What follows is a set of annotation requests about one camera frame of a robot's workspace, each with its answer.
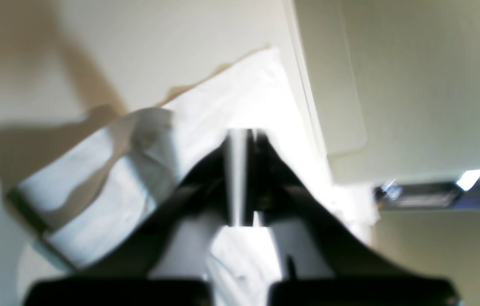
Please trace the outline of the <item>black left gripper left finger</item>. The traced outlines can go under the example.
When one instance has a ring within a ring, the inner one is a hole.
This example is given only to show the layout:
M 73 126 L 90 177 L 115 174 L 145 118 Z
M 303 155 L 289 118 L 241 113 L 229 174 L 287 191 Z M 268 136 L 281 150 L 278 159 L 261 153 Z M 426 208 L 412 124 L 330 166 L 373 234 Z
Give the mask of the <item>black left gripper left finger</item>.
M 254 132 L 229 130 L 110 255 L 73 276 L 36 283 L 25 306 L 210 306 L 206 256 L 224 227 L 252 225 Z

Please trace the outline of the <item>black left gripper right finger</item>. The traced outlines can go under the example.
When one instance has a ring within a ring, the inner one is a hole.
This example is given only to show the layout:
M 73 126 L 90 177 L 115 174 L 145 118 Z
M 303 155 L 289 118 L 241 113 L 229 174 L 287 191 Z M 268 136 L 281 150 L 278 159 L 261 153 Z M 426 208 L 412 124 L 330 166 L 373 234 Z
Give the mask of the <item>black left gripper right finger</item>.
M 360 242 L 310 194 L 261 130 L 253 132 L 256 209 L 270 230 L 281 281 L 269 306 L 459 306 L 452 282 L 392 263 Z

